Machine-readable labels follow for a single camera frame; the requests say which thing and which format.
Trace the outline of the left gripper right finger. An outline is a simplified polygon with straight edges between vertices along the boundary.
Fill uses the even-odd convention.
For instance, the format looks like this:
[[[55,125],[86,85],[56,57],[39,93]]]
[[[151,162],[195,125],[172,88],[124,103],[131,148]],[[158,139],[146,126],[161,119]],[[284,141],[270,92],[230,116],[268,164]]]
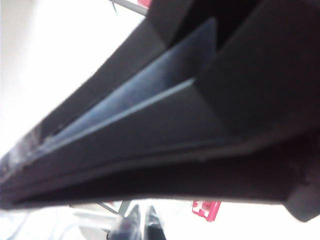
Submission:
[[[145,240],[165,240],[160,219],[153,206],[150,206],[145,215],[144,223],[144,239]]]

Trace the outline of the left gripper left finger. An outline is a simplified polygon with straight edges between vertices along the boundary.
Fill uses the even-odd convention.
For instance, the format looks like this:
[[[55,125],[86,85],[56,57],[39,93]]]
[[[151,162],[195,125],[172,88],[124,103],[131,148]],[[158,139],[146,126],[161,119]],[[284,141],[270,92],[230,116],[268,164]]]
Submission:
[[[110,240],[141,240],[141,211],[135,204],[130,208],[129,203],[122,203],[117,212],[119,219],[110,231]]]

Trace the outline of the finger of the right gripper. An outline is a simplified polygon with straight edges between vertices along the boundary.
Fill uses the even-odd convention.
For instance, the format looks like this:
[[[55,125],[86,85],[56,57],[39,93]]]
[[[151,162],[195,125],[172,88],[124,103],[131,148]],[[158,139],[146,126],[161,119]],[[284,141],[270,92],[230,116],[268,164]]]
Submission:
[[[194,5],[193,0],[152,1],[144,20],[99,69],[1,158],[0,171],[9,172],[43,142],[173,46]]]
[[[0,207],[148,198],[320,214],[320,3],[194,0],[179,39],[31,155]]]

